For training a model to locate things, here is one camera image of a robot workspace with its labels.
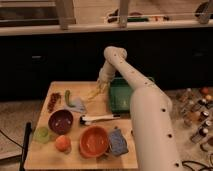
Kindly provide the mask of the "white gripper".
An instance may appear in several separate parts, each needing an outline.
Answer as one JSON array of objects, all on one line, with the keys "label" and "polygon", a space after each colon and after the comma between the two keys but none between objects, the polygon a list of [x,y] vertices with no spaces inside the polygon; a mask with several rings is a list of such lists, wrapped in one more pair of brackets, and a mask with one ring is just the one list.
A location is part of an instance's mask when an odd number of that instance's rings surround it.
[{"label": "white gripper", "polygon": [[115,77],[116,69],[108,61],[104,62],[103,67],[100,69],[97,81],[97,89],[99,93],[104,93],[107,90],[108,83]]}]

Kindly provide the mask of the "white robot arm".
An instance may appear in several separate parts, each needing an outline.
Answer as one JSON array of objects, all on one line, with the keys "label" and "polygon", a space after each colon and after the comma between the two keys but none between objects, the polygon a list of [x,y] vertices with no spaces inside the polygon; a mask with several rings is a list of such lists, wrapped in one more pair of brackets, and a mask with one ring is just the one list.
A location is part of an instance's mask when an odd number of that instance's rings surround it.
[{"label": "white robot arm", "polygon": [[127,61],[124,48],[104,49],[98,84],[111,82],[118,71],[132,88],[130,115],[139,171],[183,171],[172,128],[170,98]]}]

